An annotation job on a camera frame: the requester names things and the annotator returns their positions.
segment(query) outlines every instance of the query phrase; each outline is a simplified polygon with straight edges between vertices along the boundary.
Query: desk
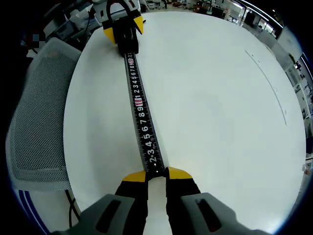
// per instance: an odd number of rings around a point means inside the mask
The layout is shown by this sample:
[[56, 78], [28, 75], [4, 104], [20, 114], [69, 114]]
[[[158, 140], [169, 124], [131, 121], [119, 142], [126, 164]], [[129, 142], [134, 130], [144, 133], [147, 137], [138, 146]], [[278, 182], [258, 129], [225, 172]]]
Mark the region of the desk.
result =
[[[245, 226], [276, 231], [296, 200], [305, 162], [301, 110], [283, 69], [250, 32], [227, 21], [184, 12], [143, 17], [137, 59], [166, 163], [189, 172]], [[72, 77], [64, 148], [81, 210], [143, 169], [124, 59], [102, 29]], [[155, 190], [149, 201], [161, 194]], [[145, 229], [165, 220], [149, 220]]]

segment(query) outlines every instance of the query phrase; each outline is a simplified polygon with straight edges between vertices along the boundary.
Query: office chair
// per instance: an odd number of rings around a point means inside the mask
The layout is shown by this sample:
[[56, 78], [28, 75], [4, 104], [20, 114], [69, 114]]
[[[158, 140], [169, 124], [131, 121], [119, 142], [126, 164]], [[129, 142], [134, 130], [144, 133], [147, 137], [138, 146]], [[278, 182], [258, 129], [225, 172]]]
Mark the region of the office chair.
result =
[[5, 143], [9, 178], [15, 189], [70, 189], [63, 119], [69, 84], [80, 54], [52, 38], [27, 70]]

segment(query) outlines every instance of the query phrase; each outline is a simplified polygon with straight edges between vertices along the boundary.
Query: tape measure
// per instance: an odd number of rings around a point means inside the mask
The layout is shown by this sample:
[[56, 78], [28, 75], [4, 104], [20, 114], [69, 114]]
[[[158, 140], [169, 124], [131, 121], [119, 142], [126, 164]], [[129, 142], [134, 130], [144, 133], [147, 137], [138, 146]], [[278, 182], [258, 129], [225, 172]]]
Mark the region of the tape measure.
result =
[[125, 53], [125, 67], [142, 164], [148, 178], [163, 176], [165, 167], [149, 111], [147, 97], [133, 52]]

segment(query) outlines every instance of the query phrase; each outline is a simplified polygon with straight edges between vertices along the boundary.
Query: chair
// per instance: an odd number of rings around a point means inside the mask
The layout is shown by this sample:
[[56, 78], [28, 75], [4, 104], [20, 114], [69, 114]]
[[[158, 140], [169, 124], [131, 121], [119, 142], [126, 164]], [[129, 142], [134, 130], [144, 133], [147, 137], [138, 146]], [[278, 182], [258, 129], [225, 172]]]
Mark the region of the chair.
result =
[[80, 54], [52, 38], [27, 70], [5, 143], [9, 178], [16, 189], [70, 189], [63, 119], [67, 91]]

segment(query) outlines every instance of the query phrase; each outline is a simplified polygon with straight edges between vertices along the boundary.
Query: cable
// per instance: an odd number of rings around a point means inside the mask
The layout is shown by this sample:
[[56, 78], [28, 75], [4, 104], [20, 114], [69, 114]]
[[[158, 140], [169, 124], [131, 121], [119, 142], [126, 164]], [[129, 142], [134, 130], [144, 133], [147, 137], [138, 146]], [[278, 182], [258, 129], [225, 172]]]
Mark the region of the cable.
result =
[[70, 204], [69, 206], [69, 210], [68, 210], [68, 224], [69, 224], [69, 227], [71, 228], [72, 227], [72, 209], [73, 209], [73, 206], [74, 206], [74, 202], [76, 201], [76, 199], [74, 198], [72, 200], [72, 203]]
[[89, 22], [90, 22], [90, 11], [88, 12], [88, 23], [87, 23], [87, 26], [86, 26], [86, 29], [85, 29], [85, 32], [84, 32], [84, 35], [87, 33], [87, 29], [88, 29], [88, 26], [89, 26]]
[[71, 198], [68, 190], [65, 190], [65, 194], [67, 195], [67, 199], [69, 202], [68, 223], [69, 223], [69, 226], [71, 227], [72, 226], [72, 210], [73, 210], [73, 212], [74, 212], [74, 214], [78, 220], [80, 220], [80, 216], [79, 216], [79, 214], [75, 208], [75, 205], [74, 205], [74, 202], [76, 201], [76, 199]]
[[36, 54], [38, 54], [38, 52], [34, 48], [32, 48], [32, 51], [35, 52]]

